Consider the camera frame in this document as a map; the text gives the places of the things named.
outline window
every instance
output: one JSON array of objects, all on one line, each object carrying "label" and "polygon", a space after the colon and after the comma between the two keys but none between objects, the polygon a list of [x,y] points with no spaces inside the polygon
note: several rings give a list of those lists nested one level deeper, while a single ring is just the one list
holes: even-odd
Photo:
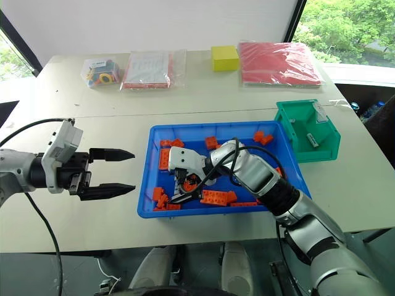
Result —
[{"label": "window", "polygon": [[0,81],[33,76],[32,67],[0,30]]},{"label": "window", "polygon": [[301,7],[292,42],[306,43],[318,60],[395,68],[395,0],[307,0]]}]

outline white wall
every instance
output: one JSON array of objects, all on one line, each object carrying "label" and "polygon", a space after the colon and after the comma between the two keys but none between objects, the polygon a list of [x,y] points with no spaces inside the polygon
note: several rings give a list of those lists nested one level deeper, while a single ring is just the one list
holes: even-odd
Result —
[{"label": "white wall", "polygon": [[2,11],[46,62],[56,54],[209,49],[283,40],[296,0],[3,0]]}]

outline robotic arm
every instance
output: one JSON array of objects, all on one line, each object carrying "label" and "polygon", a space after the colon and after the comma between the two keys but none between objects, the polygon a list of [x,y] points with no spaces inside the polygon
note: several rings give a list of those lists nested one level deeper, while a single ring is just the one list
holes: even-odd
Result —
[{"label": "robotic arm", "polygon": [[[365,263],[347,249],[345,236],[336,222],[264,159],[250,154],[241,143],[237,148],[236,143],[238,141],[230,140],[222,144],[207,158],[193,150],[172,147],[169,171],[175,171],[179,184],[192,175],[203,180],[216,166],[216,173],[205,182],[206,185],[213,184],[220,175],[233,174],[240,185],[262,202],[286,228],[287,243],[302,262],[311,266],[316,295],[387,295]],[[191,197],[187,195],[188,192],[175,195],[172,202],[181,203],[197,197],[195,192]]]},{"label": "robotic arm", "polygon": [[120,149],[90,148],[89,153],[75,152],[82,130],[65,120],[53,132],[45,153],[33,154],[0,149],[0,207],[12,195],[48,188],[53,193],[64,189],[81,200],[109,199],[132,191],[135,186],[111,183],[90,187],[93,160],[118,162],[135,156]]}]

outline floor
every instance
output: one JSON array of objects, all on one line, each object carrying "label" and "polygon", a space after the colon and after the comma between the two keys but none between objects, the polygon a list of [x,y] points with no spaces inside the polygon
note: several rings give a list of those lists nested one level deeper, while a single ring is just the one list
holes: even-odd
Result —
[{"label": "floor", "polygon": [[[389,231],[370,244],[362,239],[369,232],[347,234],[347,243],[373,270],[378,279],[395,295],[395,257],[393,245],[395,230]],[[273,284],[269,262],[280,261],[275,239],[250,240],[243,242],[252,265],[257,295],[275,296],[278,288]],[[183,286],[219,287],[220,266],[218,256],[221,243],[193,244],[186,246],[185,275]],[[119,286],[127,288],[139,264],[150,248],[113,250],[107,258],[101,259],[108,274],[122,277]],[[286,248],[286,256],[304,295],[309,294],[309,267],[299,262]],[[101,274],[95,258],[63,256],[64,293],[66,296],[94,295],[105,277]],[[53,255],[42,254],[0,254],[0,295],[56,295],[57,266]]]}]

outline blue plastic tray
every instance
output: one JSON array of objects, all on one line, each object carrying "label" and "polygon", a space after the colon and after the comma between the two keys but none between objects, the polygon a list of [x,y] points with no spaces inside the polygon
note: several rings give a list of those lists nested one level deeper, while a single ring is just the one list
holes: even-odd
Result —
[{"label": "blue plastic tray", "polygon": [[[137,212],[143,218],[174,217],[187,215],[208,215],[241,212],[267,211],[266,207],[259,205],[253,207],[216,207],[204,205],[198,200],[184,203],[181,210],[158,211],[154,212],[156,202],[152,200],[152,193],[155,187],[162,187],[170,197],[174,193],[174,175],[169,175],[168,171],[160,171],[159,154],[160,140],[181,139],[185,143],[185,148],[193,149],[201,155],[209,156],[209,151],[205,145],[205,138],[215,136],[219,144],[230,140],[233,137],[239,138],[245,145],[257,145],[252,140],[256,131],[264,131],[265,135],[272,134],[274,140],[265,146],[273,152],[284,167],[288,181],[293,186],[310,195],[302,173],[297,164],[289,140],[283,127],[277,121],[252,121],[235,123],[206,123],[197,125],[157,125],[153,126],[149,133],[146,163],[144,167],[143,182],[140,190]],[[276,163],[263,152],[258,150],[251,151],[260,155],[273,167]],[[238,197],[238,202],[254,202],[255,198],[242,187],[236,187],[229,182],[226,176],[217,179],[213,186],[205,186],[205,189],[216,191],[234,191]]]}]

